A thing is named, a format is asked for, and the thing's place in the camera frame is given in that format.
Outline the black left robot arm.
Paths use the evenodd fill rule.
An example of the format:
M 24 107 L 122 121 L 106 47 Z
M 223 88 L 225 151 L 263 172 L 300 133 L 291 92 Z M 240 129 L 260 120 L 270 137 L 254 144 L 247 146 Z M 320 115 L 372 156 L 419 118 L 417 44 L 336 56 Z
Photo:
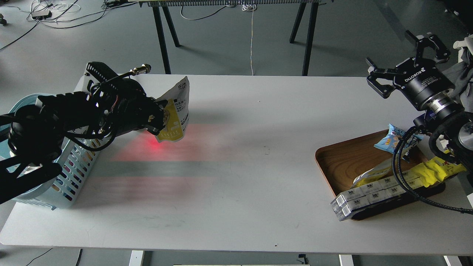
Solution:
M 146 128 L 158 135 L 166 125 L 167 100 L 147 97 L 131 76 L 148 74 L 143 64 L 118 75 L 102 62 L 89 62 L 80 91 L 39 96 L 38 103 L 1 116 L 1 140 L 13 157 L 1 161 L 1 203 L 29 191 L 61 172 L 55 162 L 64 138 L 100 151 L 120 135 Z

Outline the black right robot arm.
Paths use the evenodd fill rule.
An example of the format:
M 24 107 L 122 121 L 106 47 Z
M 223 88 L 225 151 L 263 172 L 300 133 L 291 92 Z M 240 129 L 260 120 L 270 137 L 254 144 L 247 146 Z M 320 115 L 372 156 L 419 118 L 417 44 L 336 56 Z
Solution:
M 416 47 L 416 55 L 407 58 L 394 68 L 380 68 L 367 57 L 370 66 L 367 82 L 382 98 L 399 90 L 417 109 L 425 111 L 424 116 L 414 120 L 404 138 L 397 144 L 392 156 L 394 177 L 402 189 L 433 207 L 472 214 L 471 209 L 450 207 L 424 198 L 414 191 L 405 180 L 401 170 L 401 155 L 408 139 L 415 133 L 429 135 L 429 147 L 437 157 L 444 161 L 461 164 L 472 173 L 472 113 L 465 111 L 462 104 L 456 103 L 447 92 L 454 84 L 442 74 L 436 64 L 447 62 L 451 52 L 437 35 L 427 33 L 418 37 L 410 31 L 405 35 Z

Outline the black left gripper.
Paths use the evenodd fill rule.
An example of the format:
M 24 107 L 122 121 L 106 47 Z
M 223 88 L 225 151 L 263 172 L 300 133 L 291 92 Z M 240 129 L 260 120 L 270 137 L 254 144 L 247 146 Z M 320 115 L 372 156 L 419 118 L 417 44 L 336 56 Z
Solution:
M 112 111 L 111 135 L 116 137 L 140 129 L 158 135 L 164 128 L 167 99 L 147 97 L 140 83 L 130 78 L 118 78 L 111 84 L 116 86 L 119 98 Z

